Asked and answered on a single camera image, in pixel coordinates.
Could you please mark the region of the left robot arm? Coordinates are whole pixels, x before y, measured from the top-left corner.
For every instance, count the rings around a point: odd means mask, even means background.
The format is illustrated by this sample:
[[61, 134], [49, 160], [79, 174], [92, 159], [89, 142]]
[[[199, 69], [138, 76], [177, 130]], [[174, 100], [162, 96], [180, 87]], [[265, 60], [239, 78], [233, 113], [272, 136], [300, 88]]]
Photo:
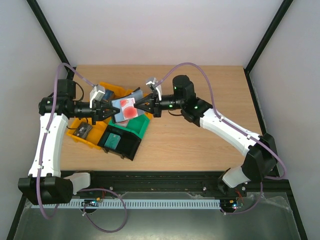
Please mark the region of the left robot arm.
[[88, 172], [61, 176], [60, 159], [63, 135], [70, 118], [91, 119], [92, 124], [119, 113], [119, 109], [103, 100], [105, 88], [94, 85], [89, 101], [76, 100], [76, 82], [58, 79], [53, 93], [39, 105], [40, 133], [36, 154], [26, 177], [18, 180], [18, 189], [34, 205], [66, 204], [91, 184]]

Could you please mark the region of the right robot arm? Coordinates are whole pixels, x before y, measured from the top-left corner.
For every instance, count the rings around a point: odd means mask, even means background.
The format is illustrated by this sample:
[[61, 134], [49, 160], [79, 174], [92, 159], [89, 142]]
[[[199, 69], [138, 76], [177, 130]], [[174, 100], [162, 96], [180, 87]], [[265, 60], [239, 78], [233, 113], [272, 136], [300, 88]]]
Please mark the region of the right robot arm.
[[221, 115], [213, 106], [196, 96], [194, 84], [186, 75], [173, 78], [173, 93], [162, 95], [155, 80], [147, 85], [152, 93], [138, 100], [135, 108], [159, 118], [163, 111], [180, 110], [190, 123], [221, 137], [243, 156], [242, 165], [228, 169], [220, 178], [218, 191], [229, 196], [236, 187], [246, 182], [261, 183], [276, 166], [274, 138], [249, 131]]

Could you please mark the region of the black leather card holder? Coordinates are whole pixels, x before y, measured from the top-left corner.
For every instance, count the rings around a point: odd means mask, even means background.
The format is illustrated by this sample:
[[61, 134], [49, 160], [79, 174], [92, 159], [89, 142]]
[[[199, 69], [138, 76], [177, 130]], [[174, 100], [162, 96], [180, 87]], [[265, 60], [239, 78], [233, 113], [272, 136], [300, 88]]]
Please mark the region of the black leather card holder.
[[126, 127], [129, 121], [143, 115], [143, 110], [134, 107], [134, 104], [143, 98], [143, 91], [137, 88], [130, 94], [111, 100], [111, 105], [120, 110], [112, 117], [112, 122], [118, 126]]

